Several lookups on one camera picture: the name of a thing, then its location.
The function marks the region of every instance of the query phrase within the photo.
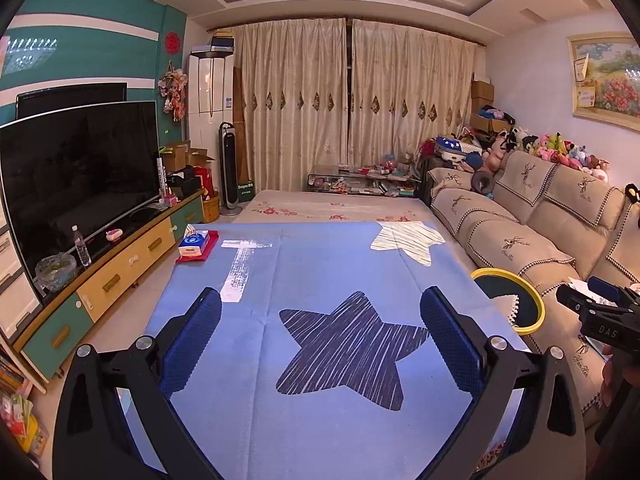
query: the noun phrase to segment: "screw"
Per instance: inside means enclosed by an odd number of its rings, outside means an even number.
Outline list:
[[[564,352],[562,351],[561,348],[558,348],[557,346],[552,346],[549,349],[549,353],[558,360],[564,357]]]
[[[148,335],[143,335],[136,340],[136,348],[138,350],[146,350],[154,343],[154,340],[151,339]]]
[[[78,350],[76,351],[76,355],[78,357],[87,357],[90,351],[91,351],[91,347],[89,345],[82,345],[78,347]]]
[[[491,346],[496,350],[504,350],[507,348],[507,341],[497,335],[491,338]]]

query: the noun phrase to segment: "framed painting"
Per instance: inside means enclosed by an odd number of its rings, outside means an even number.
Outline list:
[[[574,84],[574,116],[640,132],[640,47],[627,32],[598,32],[568,38],[574,61],[588,56],[584,81]],[[595,89],[594,105],[578,102],[580,87]]]

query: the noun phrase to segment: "teal wall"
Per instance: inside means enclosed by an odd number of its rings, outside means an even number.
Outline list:
[[[180,123],[162,111],[158,80],[170,59],[176,68],[182,65],[182,48],[170,57],[164,37],[176,32],[182,45],[185,24],[183,12],[151,0],[26,0],[5,33],[9,43],[0,76],[0,124],[14,119],[15,95],[34,85],[127,78],[128,100],[157,102],[160,145],[180,140]],[[123,32],[122,25],[131,27]]]

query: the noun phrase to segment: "teal drawer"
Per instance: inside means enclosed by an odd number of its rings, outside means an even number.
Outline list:
[[[186,206],[178,209],[171,215],[171,225],[174,229],[174,239],[181,242],[184,237],[184,229],[187,224],[200,224],[204,218],[202,212],[202,197],[199,196],[195,200],[191,200]]]
[[[47,379],[74,350],[93,321],[77,294],[72,294],[27,341],[22,351]]]

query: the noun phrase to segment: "sofa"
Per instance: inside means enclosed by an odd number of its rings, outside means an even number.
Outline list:
[[[640,282],[640,203],[524,152],[506,155],[493,199],[471,191],[470,173],[436,168],[426,175],[422,200],[471,259],[513,272],[540,293],[544,323],[523,339],[534,352],[563,348],[583,413],[596,412],[604,362],[579,334],[578,317],[556,301],[556,289],[591,276],[621,286]]]

